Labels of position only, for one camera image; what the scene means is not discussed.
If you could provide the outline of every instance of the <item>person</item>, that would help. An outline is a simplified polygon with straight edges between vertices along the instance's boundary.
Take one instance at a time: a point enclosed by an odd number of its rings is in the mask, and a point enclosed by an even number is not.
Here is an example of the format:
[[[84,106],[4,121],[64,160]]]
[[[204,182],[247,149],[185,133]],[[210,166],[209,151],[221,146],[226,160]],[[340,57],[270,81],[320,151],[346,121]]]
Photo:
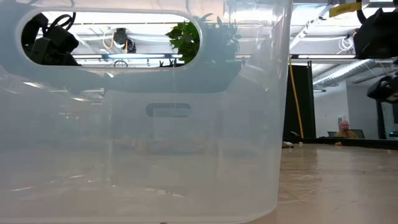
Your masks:
[[[340,131],[336,133],[335,137],[352,138],[352,139],[358,138],[358,136],[355,134],[355,132],[349,130],[349,122],[348,121],[342,121],[340,123]]]

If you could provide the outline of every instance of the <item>green plant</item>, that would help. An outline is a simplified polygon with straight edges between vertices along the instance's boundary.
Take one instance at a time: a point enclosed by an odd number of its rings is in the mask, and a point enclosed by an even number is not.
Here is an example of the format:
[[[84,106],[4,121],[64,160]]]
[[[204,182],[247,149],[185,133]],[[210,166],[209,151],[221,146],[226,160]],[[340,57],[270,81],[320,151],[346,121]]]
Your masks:
[[[203,58],[215,62],[234,60],[235,53],[239,50],[238,39],[241,38],[236,23],[223,24],[217,17],[217,24],[207,24],[206,18],[210,15],[212,14],[202,18],[196,17],[205,34],[203,38],[206,40],[206,49]],[[200,36],[192,22],[179,22],[166,36],[170,38],[173,49],[178,49],[178,54],[182,55],[181,60],[185,64],[195,58],[199,51]]]

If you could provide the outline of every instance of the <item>clear plastic bin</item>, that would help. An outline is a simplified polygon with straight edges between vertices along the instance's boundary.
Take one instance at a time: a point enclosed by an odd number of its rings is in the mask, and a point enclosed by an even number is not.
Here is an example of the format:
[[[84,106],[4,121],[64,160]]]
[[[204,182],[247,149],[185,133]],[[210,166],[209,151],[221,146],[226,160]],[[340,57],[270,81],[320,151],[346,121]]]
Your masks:
[[[25,2],[0,2],[0,223],[242,223],[275,208],[291,0]],[[203,39],[184,67],[115,68],[123,91],[91,105],[26,85],[109,72],[31,62],[20,36],[41,11],[213,13],[243,38],[230,63],[204,63],[221,52]]]

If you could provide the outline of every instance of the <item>man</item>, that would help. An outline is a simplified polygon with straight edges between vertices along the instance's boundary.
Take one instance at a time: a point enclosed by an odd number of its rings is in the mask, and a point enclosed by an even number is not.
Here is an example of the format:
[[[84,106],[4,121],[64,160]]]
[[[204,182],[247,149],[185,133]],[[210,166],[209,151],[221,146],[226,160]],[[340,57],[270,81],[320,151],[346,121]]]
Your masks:
[[[349,122],[348,121],[342,121],[340,123],[340,131],[336,133],[335,137],[353,138],[353,139],[358,138],[358,136],[353,131],[349,130]]]

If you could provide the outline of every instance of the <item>yellow cable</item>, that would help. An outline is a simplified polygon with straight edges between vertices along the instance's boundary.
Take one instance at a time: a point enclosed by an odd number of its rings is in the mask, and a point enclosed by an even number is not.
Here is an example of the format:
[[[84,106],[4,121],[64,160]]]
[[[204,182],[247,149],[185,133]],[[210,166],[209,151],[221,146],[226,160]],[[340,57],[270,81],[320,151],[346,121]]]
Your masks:
[[[104,44],[104,47],[106,47],[107,49],[111,49],[111,48],[113,47],[113,35],[114,35],[114,32],[112,33],[112,42],[111,42],[111,46],[108,47],[108,46],[105,44],[105,34],[104,34],[104,38],[102,39],[102,43]]]
[[[294,100],[296,101],[296,109],[297,109],[297,115],[298,115],[298,124],[300,125],[300,135],[301,135],[301,138],[303,139],[303,138],[304,138],[303,124],[301,123],[299,99],[297,98],[296,87],[295,87],[295,85],[294,85],[293,66],[292,66],[292,59],[291,59],[290,57],[289,57],[289,68],[290,68],[290,77],[291,77],[291,79],[292,79]]]

